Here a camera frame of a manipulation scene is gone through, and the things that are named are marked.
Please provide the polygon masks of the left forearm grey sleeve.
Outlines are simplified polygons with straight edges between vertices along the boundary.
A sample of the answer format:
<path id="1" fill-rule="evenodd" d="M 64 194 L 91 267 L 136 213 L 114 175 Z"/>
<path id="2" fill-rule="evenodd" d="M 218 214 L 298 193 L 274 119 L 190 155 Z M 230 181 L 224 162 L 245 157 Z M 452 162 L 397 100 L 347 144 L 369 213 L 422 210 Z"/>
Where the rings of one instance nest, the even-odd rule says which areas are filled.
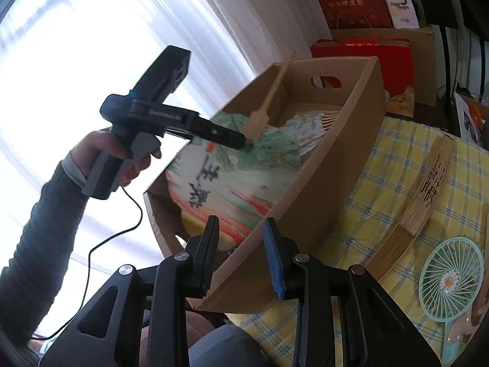
<path id="1" fill-rule="evenodd" d="M 1 329 L 26 346 L 61 289 L 88 197 L 66 156 L 42 187 L 13 257 L 1 273 Z"/>

